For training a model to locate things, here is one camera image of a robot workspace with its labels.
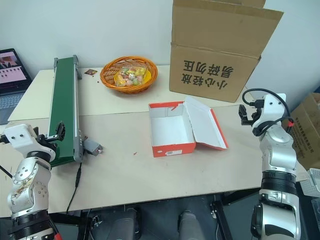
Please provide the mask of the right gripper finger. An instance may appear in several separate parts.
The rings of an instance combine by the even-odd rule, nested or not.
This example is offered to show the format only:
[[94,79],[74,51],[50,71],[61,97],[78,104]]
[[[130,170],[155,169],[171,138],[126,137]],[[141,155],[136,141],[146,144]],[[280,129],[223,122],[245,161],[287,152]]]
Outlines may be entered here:
[[247,109],[243,104],[240,104],[238,107],[238,114],[242,122],[248,121]]

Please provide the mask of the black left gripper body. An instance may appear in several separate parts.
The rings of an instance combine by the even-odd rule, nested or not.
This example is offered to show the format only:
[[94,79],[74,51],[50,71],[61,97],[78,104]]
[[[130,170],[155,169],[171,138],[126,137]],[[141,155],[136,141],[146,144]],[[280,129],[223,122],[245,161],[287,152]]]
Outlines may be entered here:
[[58,144],[54,141],[62,141],[63,137],[61,135],[55,134],[48,137],[45,137],[43,134],[40,134],[36,137],[36,141],[47,148],[52,149],[53,151],[57,150]]

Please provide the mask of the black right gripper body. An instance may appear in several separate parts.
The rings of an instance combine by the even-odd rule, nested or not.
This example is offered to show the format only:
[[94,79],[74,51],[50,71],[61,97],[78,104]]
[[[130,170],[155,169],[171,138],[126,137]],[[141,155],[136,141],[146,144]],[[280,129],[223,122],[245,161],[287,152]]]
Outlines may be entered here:
[[256,112],[254,112],[251,115],[251,119],[248,119],[248,121],[241,121],[241,125],[243,126],[252,126],[261,116],[262,110],[258,108]]

